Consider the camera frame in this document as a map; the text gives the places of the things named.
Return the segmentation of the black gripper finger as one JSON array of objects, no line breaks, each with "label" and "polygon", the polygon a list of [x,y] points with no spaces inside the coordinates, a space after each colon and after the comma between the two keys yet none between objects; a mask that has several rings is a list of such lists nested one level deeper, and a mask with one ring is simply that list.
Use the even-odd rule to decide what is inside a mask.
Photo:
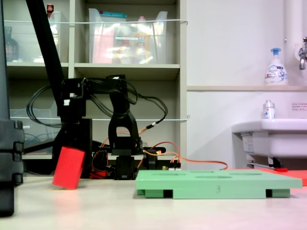
[{"label": "black gripper finger", "polygon": [[53,162],[57,163],[62,147],[71,146],[72,136],[69,134],[58,134],[53,145]]},{"label": "black gripper finger", "polygon": [[78,137],[76,140],[77,149],[85,152],[83,164],[82,164],[82,178],[89,178],[91,168],[91,160],[92,160],[92,150],[93,144],[92,139],[89,137]]}]

